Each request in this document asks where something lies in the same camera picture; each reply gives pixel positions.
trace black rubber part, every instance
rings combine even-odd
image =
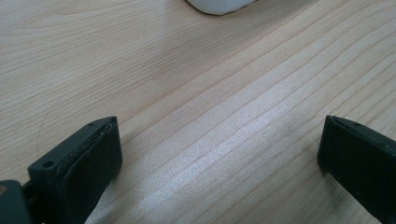
[[[116,117],[87,124],[33,163],[33,189],[48,205],[46,223],[84,223],[120,170]]]
[[[396,142],[328,116],[318,163],[382,223],[396,223]]]

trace wooden table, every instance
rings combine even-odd
[[[396,138],[396,1],[0,2],[0,179],[86,123],[124,157],[88,223],[376,223],[317,165],[328,114]]]

